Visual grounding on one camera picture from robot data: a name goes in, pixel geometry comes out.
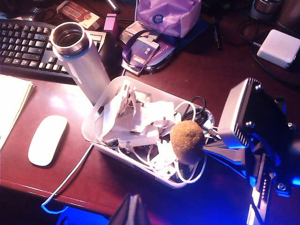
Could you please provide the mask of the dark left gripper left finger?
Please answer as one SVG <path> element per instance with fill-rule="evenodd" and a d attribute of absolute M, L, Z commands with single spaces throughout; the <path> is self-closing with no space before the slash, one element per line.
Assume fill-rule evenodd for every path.
<path fill-rule="evenodd" d="M 127 195 L 115 214 L 110 218 L 109 225 L 136 224 L 137 195 Z"/>

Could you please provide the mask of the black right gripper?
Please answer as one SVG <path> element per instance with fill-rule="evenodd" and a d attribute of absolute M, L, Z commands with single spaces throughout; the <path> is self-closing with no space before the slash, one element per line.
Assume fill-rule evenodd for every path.
<path fill-rule="evenodd" d="M 278 196 L 290 197 L 300 184 L 300 132 L 287 122 L 280 106 L 263 91 L 254 91 L 244 104 L 243 130 L 250 139 L 244 148 L 229 149 L 224 142 L 203 146 L 208 156 L 247 177 L 252 196 L 248 225 L 265 225 L 272 189 Z"/>

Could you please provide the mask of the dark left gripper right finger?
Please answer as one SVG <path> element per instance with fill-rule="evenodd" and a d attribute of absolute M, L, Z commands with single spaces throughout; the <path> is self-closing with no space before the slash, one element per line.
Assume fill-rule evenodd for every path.
<path fill-rule="evenodd" d="M 136 197 L 136 224 L 137 225 L 150 225 L 147 212 L 144 208 L 144 204 L 139 195 Z"/>

